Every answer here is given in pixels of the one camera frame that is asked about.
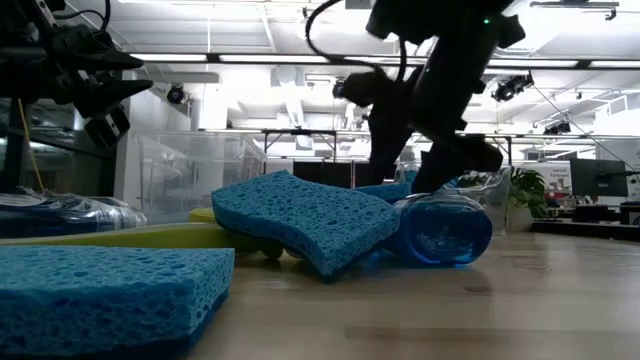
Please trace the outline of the black computer monitor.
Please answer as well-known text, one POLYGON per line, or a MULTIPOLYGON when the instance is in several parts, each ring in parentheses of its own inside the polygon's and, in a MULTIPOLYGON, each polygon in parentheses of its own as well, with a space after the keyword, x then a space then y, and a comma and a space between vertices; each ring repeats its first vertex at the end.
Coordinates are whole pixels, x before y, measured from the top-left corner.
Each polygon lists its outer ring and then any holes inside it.
POLYGON ((622 161, 575 158, 569 164, 574 195, 628 196, 626 167, 622 161))

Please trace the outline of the black partition panel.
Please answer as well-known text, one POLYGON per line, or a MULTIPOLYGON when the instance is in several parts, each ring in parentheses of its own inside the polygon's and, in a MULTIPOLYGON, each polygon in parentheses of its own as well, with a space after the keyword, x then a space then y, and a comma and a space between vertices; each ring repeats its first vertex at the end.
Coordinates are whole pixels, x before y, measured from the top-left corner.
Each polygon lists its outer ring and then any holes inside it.
POLYGON ((295 161, 293 174, 306 181, 347 189, 373 184, 368 163, 295 161))

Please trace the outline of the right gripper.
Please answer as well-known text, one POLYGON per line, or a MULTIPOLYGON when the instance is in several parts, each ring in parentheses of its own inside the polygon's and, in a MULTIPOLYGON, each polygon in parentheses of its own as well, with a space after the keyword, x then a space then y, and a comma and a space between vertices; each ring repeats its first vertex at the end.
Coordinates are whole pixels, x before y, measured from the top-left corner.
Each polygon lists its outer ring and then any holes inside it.
POLYGON ((500 150, 483 137, 461 137, 463 113, 474 94, 474 70, 442 64, 415 69, 406 81, 385 74, 368 74, 371 151, 369 185, 383 183, 407 141, 418 132, 433 141, 421 157, 413 194, 432 193, 466 171, 496 172, 500 150))

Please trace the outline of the clear plastic bin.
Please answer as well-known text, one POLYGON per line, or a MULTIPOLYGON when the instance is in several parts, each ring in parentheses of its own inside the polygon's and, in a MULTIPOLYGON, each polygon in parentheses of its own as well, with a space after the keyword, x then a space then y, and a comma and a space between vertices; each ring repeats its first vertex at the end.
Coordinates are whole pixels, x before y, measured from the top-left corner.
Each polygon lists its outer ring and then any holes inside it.
POLYGON ((249 134, 140 134, 140 210, 149 225, 183 223, 211 193, 260 176, 266 155, 249 134))

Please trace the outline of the black background table frame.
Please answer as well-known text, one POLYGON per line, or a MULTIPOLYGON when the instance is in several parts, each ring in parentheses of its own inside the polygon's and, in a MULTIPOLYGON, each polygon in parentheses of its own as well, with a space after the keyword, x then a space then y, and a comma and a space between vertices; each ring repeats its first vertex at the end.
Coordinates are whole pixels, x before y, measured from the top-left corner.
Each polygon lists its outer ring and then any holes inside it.
POLYGON ((338 149, 338 134, 336 130, 319 130, 319 129, 304 129, 304 128, 291 128, 291 129, 262 129, 260 133, 264 136, 263 152, 268 154, 269 148, 281 139, 283 135, 288 136, 307 136, 307 137, 320 137, 331 149, 332 155, 330 159, 333 162, 337 161, 337 149, 338 149))

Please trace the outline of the long LED light bar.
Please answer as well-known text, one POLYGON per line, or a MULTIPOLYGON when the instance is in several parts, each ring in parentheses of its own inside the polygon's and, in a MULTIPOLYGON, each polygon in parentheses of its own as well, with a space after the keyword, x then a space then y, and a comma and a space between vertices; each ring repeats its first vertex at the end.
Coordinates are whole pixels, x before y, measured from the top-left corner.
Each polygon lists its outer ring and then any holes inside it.
MULTIPOLYGON (((131 53, 131 56, 149 63, 229 63, 229 64, 328 64, 317 55, 286 54, 223 54, 223 53, 131 53)), ((544 58, 494 58, 489 68, 513 69, 575 69, 594 71, 640 71, 640 60, 589 60, 544 58)))

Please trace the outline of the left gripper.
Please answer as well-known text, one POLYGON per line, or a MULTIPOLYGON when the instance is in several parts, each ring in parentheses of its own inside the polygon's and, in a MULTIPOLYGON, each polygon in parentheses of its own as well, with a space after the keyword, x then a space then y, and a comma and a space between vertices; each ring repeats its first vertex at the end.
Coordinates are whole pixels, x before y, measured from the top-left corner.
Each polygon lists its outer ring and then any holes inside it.
POLYGON ((84 118, 96 117, 153 86, 150 80, 100 84, 96 76, 101 70, 143 65, 143 60, 117 50, 106 31, 59 28, 44 39, 25 28, 0 28, 0 98, 51 99, 74 105, 84 118))

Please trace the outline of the potted green plant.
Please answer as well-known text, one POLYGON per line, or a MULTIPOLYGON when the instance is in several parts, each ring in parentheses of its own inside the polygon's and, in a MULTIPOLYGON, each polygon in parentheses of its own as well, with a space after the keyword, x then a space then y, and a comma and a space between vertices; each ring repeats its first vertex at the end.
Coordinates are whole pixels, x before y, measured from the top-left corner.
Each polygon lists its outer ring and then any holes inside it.
POLYGON ((545 218, 545 179, 533 169, 514 168, 507 208, 507 230, 528 232, 537 219, 545 218))

